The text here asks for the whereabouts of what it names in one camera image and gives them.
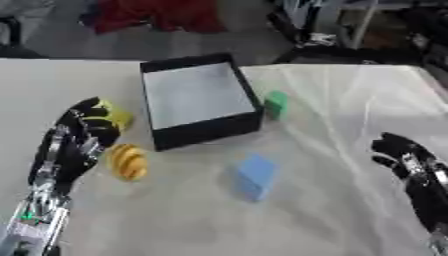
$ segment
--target black box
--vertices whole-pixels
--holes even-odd
[[[260,129],[263,107],[230,54],[141,64],[157,151]]]

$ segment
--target white tablecloth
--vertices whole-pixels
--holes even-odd
[[[289,95],[281,121],[258,133],[157,153],[136,62],[0,60],[0,217],[26,195],[26,176],[51,123],[102,96],[136,122],[119,142],[148,151],[150,175],[119,181],[104,161],[76,186],[64,234],[69,255],[430,255],[428,234],[399,180],[370,161],[383,131],[448,160],[438,84],[405,66],[243,68],[254,90]],[[258,153],[278,166],[265,201],[244,200],[233,169]]]

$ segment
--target blue block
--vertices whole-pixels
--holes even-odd
[[[275,164],[260,155],[251,155],[238,168],[238,184],[242,192],[253,201],[266,197],[274,177]]]

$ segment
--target floor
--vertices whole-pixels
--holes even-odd
[[[26,47],[53,58],[156,60],[231,52],[240,65],[268,64],[291,45],[266,23],[264,0],[218,0],[228,32],[157,32],[146,26],[95,35],[78,24],[86,0],[59,0],[27,37]]]

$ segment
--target green block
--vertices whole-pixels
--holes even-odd
[[[285,112],[287,102],[288,96],[285,93],[272,91],[266,96],[264,106],[272,118],[278,119]]]

